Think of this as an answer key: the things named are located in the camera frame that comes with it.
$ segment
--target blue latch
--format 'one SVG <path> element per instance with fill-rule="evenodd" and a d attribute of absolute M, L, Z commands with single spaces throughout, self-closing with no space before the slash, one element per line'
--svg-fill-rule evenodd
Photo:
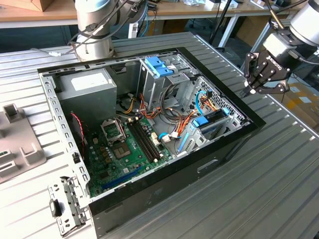
<path fill-rule="evenodd" d="M 208 120 L 204 116 L 197 117 L 197 118 L 195 118 L 193 120 L 193 124 L 196 127 L 200 127 L 200 126 L 202 126 L 203 124 L 206 124 L 206 123 L 208 123 Z"/>
<path fill-rule="evenodd" d="M 158 77 L 169 76 L 174 73 L 157 56 L 147 57 L 145 58 L 145 62 Z"/>

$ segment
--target red wire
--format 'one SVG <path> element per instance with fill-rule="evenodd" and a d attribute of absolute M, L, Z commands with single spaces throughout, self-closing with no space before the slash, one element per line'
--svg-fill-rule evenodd
<path fill-rule="evenodd" d="M 76 120 L 78 121 L 78 123 L 80 125 L 81 135 L 82 135 L 82 155 L 84 157 L 84 133 L 83 133 L 82 123 L 81 123 L 80 119 L 74 113 L 71 113 L 71 115 L 76 118 Z"/>

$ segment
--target workbench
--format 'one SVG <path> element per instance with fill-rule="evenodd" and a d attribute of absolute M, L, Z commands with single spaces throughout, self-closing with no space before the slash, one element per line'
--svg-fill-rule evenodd
<path fill-rule="evenodd" d="M 191 33 L 117 40 L 114 46 L 119 56 L 186 47 L 233 92 L 244 86 L 242 72 Z M 71 170 L 36 69 L 77 61 L 74 54 L 0 54 L 0 106 L 15 103 L 24 109 L 47 157 L 43 165 L 0 184 L 0 238 L 59 238 L 47 185 Z M 267 123 L 258 135 L 230 162 L 106 238 L 312 239 L 319 230 L 319 136 L 268 95 L 243 101 Z M 68 238 L 95 238 L 94 228 L 87 222 Z"/>
<path fill-rule="evenodd" d="M 199 6 L 187 6 L 183 2 L 160 2 L 157 4 L 158 10 L 156 20 L 169 19 L 192 19 L 192 18 L 210 18 L 217 14 L 217 7 L 212 4 L 200 4 Z M 289 14 L 287 18 L 291 18 L 300 6 L 281 12 L 280 14 Z M 219 47 L 224 47 L 235 27 L 235 24 L 241 16 L 260 16 L 270 15 L 268 9 L 261 9 L 253 5 L 249 0 L 245 0 L 243 4 L 239 4 L 237 8 L 230 8 L 226 17 L 231 17 L 223 37 L 219 43 Z M 154 12 L 148 12 L 149 20 L 154 17 Z M 45 12 L 32 11 L 17 7 L 0 5 L 0 28 L 15 27 L 35 27 L 35 26 L 56 26 L 56 25 L 76 25 L 77 16 L 73 0 L 55 0 Z M 132 33 L 133 26 L 131 24 L 129 30 L 129 38 L 134 36 Z"/>

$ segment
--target metal table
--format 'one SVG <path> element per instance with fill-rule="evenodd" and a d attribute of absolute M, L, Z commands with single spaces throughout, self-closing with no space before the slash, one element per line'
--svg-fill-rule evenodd
<path fill-rule="evenodd" d="M 118 40 L 114 45 L 121 56 L 184 46 L 231 90 L 239 93 L 243 88 L 241 72 L 191 33 Z M 45 164 L 0 184 L 0 238 L 59 238 L 47 185 L 70 169 L 36 69 L 74 62 L 73 54 L 0 54 L 0 106 L 15 102 L 23 107 L 48 158 Z M 229 163 L 107 238 L 313 238 L 319 230 L 318 135 L 269 96 L 253 95 L 244 101 L 267 122 L 261 132 Z M 94 237 L 89 223 L 69 236 Z"/>

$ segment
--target green circuit board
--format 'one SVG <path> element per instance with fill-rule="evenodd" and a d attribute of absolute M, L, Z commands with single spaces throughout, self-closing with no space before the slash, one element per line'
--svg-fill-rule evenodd
<path fill-rule="evenodd" d="M 153 132 L 147 119 L 140 119 L 139 124 L 144 128 L 147 127 L 148 132 Z M 86 137 L 89 160 L 86 166 L 91 177 L 89 182 L 91 197 L 95 197 L 171 159 L 169 151 L 162 144 L 154 145 L 156 150 L 162 154 L 162 157 L 157 162 L 150 163 L 126 123 L 123 123 L 122 127 L 126 135 L 125 142 L 117 141 L 113 145 L 108 145 L 101 128 L 97 128 Z M 114 128 L 110 128 L 112 135 L 117 135 Z"/>

